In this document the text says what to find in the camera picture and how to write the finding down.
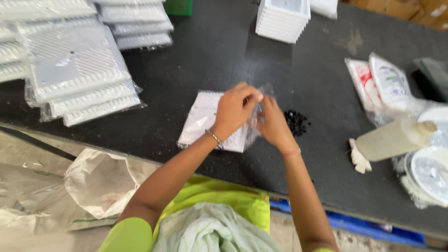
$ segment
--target bangle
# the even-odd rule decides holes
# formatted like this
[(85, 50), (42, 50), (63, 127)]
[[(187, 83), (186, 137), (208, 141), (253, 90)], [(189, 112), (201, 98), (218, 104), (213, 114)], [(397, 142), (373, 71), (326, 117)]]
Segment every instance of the bangle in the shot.
[(295, 155), (295, 154), (299, 154), (299, 153), (301, 153), (301, 152), (302, 152), (302, 151), (301, 151), (300, 149), (298, 149), (298, 150), (294, 150), (294, 151), (291, 151), (291, 152), (282, 154), (281, 156), (282, 156), (283, 158), (285, 158), (285, 157), (289, 157), (289, 156), (292, 156), (292, 155)]
[(213, 134), (213, 132), (211, 132), (210, 130), (205, 130), (206, 133), (210, 133), (215, 139), (216, 141), (218, 141), (218, 149), (220, 150), (224, 150), (224, 145), (223, 143), (218, 139), (217, 136), (215, 136), (215, 134)]

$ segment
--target packaged white plastic tray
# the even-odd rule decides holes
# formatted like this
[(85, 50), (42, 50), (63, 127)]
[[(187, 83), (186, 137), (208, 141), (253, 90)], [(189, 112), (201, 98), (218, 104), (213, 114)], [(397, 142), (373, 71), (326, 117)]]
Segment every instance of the packaged white plastic tray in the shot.
[(66, 114), (64, 115), (64, 124), (67, 127), (71, 127), (76, 124), (87, 122), (99, 117), (104, 117), (111, 113), (123, 111), (140, 104), (142, 104), (142, 102), (138, 98), (138, 95), (121, 97), (80, 111)]
[(23, 79), (26, 72), (21, 62), (5, 63), (0, 65), (0, 82)]
[(169, 20), (162, 4), (102, 5), (99, 19), (105, 23), (166, 22)]
[(31, 106), (131, 80), (107, 26), (24, 35), (30, 63)]
[(6, 24), (0, 22), (0, 42), (15, 39), (15, 34), (6, 26)]
[[(185, 148), (201, 137), (215, 123), (218, 102), (224, 93), (199, 91), (182, 130), (177, 145)], [(244, 124), (224, 142), (224, 150), (243, 152), (249, 126)]]
[(99, 26), (101, 23), (95, 16), (92, 17), (72, 17), (57, 18), (41, 21), (17, 22), (17, 30), (21, 34), (34, 34), (38, 32), (48, 32), (58, 29), (70, 29), (81, 26)]
[(115, 36), (122, 35), (134, 35), (140, 33), (161, 33), (173, 31), (174, 27), (170, 21), (166, 22), (135, 22), (135, 23), (123, 23), (116, 24), (112, 28), (112, 33)]
[(23, 58), (23, 50), (17, 41), (0, 42), (0, 64), (20, 61)]
[(43, 20), (96, 14), (85, 0), (0, 0), (0, 20)]
[(120, 50), (133, 48), (148, 48), (153, 50), (172, 45), (172, 40), (168, 33), (146, 33), (117, 37), (116, 44)]
[(46, 117), (42, 118), (42, 120), (47, 121), (47, 119), (51, 119), (52, 117), (59, 117), (106, 101), (135, 95), (141, 91), (142, 89), (137, 87), (132, 81), (128, 81), (120, 84), (112, 84), (110, 86), (87, 91), (67, 98), (52, 100), (48, 103), (49, 111), (45, 111), (45, 114), (42, 116)]

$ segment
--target white cloth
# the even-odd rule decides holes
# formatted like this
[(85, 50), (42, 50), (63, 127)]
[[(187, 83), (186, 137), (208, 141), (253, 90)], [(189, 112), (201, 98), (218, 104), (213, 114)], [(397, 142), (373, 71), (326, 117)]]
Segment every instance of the white cloth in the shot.
[(154, 252), (281, 252), (263, 230), (227, 204), (198, 203), (162, 219)]

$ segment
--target white plastic product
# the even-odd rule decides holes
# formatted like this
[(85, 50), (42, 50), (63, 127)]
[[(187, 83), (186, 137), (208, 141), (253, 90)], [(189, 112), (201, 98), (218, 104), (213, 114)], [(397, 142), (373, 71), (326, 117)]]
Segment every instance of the white plastic product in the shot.
[(359, 99), (366, 111), (378, 111), (383, 103), (376, 89), (375, 82), (370, 73), (370, 65), (367, 61), (345, 59), (345, 64), (352, 76), (353, 85), (358, 92)]
[(110, 100), (105, 103), (95, 105), (83, 110), (64, 115), (64, 124), (67, 127), (80, 124), (95, 118), (103, 117), (114, 112), (119, 112), (124, 109), (141, 104), (138, 95), (121, 97), (115, 100)]
[(25, 77), (26, 72), (19, 61), (0, 65), (0, 83)]
[(85, 0), (0, 0), (0, 20), (43, 20), (96, 14)]
[(109, 100), (137, 94), (137, 86), (132, 81), (113, 84), (75, 96), (52, 100), (48, 103), (51, 116), (58, 117), (67, 113), (85, 109)]
[(165, 0), (94, 0), (99, 4), (160, 4)]
[(310, 0), (311, 11), (322, 16), (337, 19), (338, 0)]
[(168, 33), (159, 33), (159, 34), (146, 33), (146, 34), (117, 37), (116, 44), (120, 50), (143, 48), (143, 47), (155, 49), (158, 47), (165, 47), (171, 45), (172, 40)]
[(117, 35), (133, 35), (140, 33), (160, 33), (173, 31), (174, 27), (170, 21), (151, 23), (151, 22), (136, 22), (116, 24), (112, 28), (112, 33)]
[(81, 26), (99, 26), (101, 23), (96, 17), (71, 17), (41, 21), (17, 22), (17, 30), (22, 34), (34, 34), (58, 29), (70, 29)]
[(390, 109), (406, 111), (413, 100), (406, 74), (375, 53), (369, 56), (370, 70), (379, 96)]
[(367, 160), (380, 161), (428, 147), (436, 130), (432, 121), (401, 119), (358, 137), (356, 147)]
[[(218, 102), (223, 94), (212, 91), (198, 92), (177, 142), (179, 147), (185, 148), (191, 145), (215, 123)], [(224, 150), (243, 153), (248, 128), (246, 123), (227, 138), (223, 142)]]
[(0, 42), (0, 64), (20, 61), (23, 58), (23, 50), (17, 41)]
[(2, 22), (0, 22), (0, 42), (16, 40), (15, 34)]
[(262, 0), (255, 32), (263, 37), (295, 43), (310, 18), (309, 0)]
[(162, 4), (102, 5), (99, 19), (105, 23), (166, 22), (169, 20)]
[(74, 27), (24, 36), (34, 99), (40, 105), (131, 80), (107, 26)]

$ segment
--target white container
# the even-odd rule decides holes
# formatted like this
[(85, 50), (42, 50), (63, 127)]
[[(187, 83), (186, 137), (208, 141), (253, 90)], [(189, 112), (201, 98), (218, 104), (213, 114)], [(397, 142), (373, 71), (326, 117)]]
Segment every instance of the white container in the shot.
[(436, 130), (432, 121), (402, 119), (358, 137), (356, 147), (367, 160), (380, 161), (428, 147)]

